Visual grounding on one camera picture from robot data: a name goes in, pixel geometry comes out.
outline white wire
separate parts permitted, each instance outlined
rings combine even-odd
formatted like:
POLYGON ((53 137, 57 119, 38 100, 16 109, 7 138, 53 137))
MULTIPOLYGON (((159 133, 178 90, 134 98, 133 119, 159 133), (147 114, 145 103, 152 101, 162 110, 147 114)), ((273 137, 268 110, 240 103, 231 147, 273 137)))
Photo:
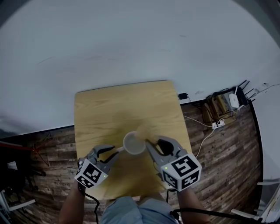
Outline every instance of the white wire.
POLYGON ((187 117, 187 116, 184 116, 184 117, 186 117, 186 118, 188 118, 188 119, 191 119, 191 120, 193 120, 193 121, 196 121, 196 122, 198 122, 198 123, 200 123, 200 124, 202 124, 202 125, 204 125, 204 126, 206 126, 206 127, 212 127, 212 126, 209 126, 209 125, 206 125, 206 124, 203 124, 203 123, 201 123, 201 122, 199 122, 199 121, 197 121, 197 120, 195 120, 195 119, 192 119, 192 118, 190 118, 190 117, 187 117))
POLYGON ((198 157, 198 154, 200 153, 200 149, 201 149, 201 147, 202 147, 202 143, 210 136, 210 135, 208 135, 205 139, 203 139, 203 141, 201 142, 201 144, 200 144, 200 147, 199 147, 199 150, 198 150, 198 153, 197 153, 197 155, 196 155, 196 158, 198 157))

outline power plug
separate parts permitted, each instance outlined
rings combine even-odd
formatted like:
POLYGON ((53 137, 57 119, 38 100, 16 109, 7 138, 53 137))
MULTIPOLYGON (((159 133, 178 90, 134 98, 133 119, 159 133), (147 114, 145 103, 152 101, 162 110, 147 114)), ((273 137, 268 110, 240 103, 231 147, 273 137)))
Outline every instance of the power plug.
POLYGON ((224 126, 224 119, 212 123, 212 129, 217 129, 222 126, 224 126))

